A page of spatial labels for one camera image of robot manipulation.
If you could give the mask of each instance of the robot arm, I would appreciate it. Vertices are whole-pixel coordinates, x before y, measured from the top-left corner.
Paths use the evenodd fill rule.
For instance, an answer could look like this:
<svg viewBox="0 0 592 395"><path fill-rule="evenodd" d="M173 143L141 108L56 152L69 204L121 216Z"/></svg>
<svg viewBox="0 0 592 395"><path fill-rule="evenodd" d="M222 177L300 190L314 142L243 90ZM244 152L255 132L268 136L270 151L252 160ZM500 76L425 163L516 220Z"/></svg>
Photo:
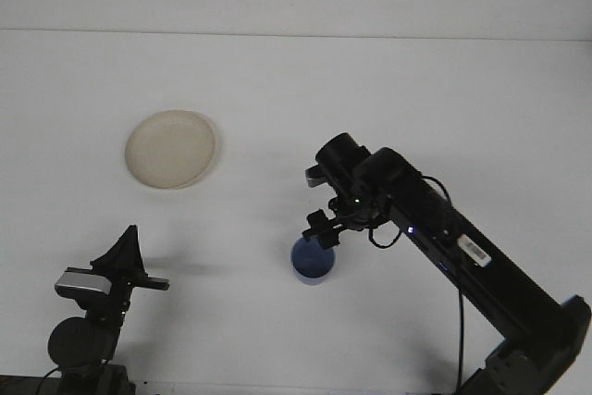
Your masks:
<svg viewBox="0 0 592 395"><path fill-rule="evenodd" d="M306 171L309 186L327 182L337 193L328 219L308 216L306 239L325 248L345 229L392 221L499 331L504 341L462 386L462 395L539 395L580 352L590 308L579 296L559 305L442 197L400 154L374 154L342 133Z"/></svg>

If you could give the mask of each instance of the round plate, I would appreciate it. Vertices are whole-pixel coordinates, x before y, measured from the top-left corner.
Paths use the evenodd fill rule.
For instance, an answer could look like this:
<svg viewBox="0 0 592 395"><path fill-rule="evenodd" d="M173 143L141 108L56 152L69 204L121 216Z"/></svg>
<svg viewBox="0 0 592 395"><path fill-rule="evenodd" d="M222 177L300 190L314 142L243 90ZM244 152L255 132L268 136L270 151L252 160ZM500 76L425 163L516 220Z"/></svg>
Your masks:
<svg viewBox="0 0 592 395"><path fill-rule="evenodd" d="M169 110L145 119L129 136L126 165L142 184L157 189L192 185L212 164L216 134L192 111Z"/></svg>

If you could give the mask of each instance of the blue cup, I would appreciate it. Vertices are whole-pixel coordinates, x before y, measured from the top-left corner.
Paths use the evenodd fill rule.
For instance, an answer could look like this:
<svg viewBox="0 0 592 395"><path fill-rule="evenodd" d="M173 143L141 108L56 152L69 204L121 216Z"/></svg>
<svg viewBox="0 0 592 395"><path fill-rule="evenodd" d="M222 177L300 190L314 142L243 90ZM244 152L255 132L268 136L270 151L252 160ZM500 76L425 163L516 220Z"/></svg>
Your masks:
<svg viewBox="0 0 592 395"><path fill-rule="evenodd" d="M309 284L320 281L335 264L333 249L324 249L317 238L300 238L292 247L291 260L298 275L308 278Z"/></svg>

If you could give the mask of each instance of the beige plate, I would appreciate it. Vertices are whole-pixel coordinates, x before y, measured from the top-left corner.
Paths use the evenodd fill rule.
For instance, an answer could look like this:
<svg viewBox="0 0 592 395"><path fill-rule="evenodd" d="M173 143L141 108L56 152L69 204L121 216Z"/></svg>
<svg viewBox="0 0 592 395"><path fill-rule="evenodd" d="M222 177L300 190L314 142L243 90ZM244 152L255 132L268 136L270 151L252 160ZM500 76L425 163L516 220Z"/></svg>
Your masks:
<svg viewBox="0 0 592 395"><path fill-rule="evenodd" d="M129 172L142 184L180 189L200 178L215 152L216 134L205 117L170 110L148 117L131 133L125 156Z"/></svg>

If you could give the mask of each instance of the barcode label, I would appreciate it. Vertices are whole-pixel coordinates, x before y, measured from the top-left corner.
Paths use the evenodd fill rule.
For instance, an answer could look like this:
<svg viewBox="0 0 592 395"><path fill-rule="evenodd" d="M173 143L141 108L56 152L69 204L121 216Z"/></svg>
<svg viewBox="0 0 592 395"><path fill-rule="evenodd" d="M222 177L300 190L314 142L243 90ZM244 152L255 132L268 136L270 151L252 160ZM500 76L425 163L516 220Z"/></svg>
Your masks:
<svg viewBox="0 0 592 395"><path fill-rule="evenodd" d="M489 256L468 236L461 235L458 239L458 244L462 251L468 254L476 264L485 267L491 262L491 256Z"/></svg>

